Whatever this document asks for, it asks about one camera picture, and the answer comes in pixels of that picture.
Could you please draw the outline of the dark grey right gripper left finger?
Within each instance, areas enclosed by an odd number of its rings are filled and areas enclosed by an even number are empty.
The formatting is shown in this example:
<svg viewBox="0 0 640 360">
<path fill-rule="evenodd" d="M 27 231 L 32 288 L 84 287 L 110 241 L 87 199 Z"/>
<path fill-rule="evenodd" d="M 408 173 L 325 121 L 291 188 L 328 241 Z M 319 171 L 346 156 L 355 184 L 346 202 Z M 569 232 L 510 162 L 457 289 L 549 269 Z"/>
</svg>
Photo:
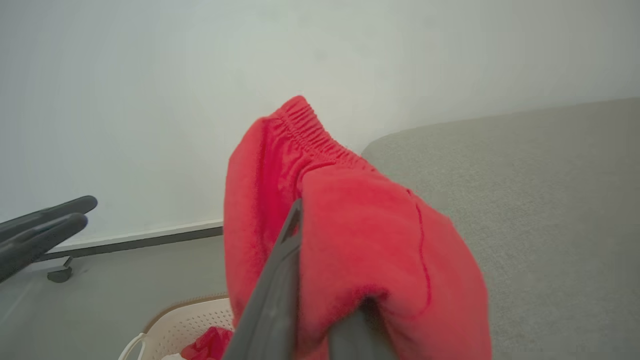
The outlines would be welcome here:
<svg viewBox="0 0 640 360">
<path fill-rule="evenodd" d="M 294 360 L 302 218 L 303 200 L 298 198 L 235 327 L 224 360 Z"/>
</svg>

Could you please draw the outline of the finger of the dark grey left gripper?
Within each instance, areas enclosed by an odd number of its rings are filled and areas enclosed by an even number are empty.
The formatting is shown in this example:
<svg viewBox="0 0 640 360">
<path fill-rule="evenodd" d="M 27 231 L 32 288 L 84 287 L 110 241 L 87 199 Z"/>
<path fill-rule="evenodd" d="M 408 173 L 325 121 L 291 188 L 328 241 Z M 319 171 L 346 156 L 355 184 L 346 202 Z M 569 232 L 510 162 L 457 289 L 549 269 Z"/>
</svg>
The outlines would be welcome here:
<svg viewBox="0 0 640 360">
<path fill-rule="evenodd" d="M 0 239 L 2 242 L 21 234 L 30 228 L 64 218 L 71 214 L 85 215 L 98 206 L 98 199 L 91 195 L 81 196 L 53 207 L 43 208 L 35 212 L 10 219 L 0 224 Z"/>
<path fill-rule="evenodd" d="M 0 282 L 9 280 L 55 246 L 84 230 L 88 222 L 84 214 L 72 213 L 3 240 L 0 249 Z"/>
</svg>

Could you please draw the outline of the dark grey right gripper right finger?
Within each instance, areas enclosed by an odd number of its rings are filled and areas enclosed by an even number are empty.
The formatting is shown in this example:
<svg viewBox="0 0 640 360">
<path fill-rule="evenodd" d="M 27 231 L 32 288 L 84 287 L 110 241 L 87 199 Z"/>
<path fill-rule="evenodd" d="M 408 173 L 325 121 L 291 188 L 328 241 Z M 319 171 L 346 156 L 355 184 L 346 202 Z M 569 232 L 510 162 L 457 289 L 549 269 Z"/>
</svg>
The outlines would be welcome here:
<svg viewBox="0 0 640 360">
<path fill-rule="evenodd" d="M 373 299 L 331 326 L 327 335 L 330 360 L 397 360 L 382 315 Z"/>
</svg>

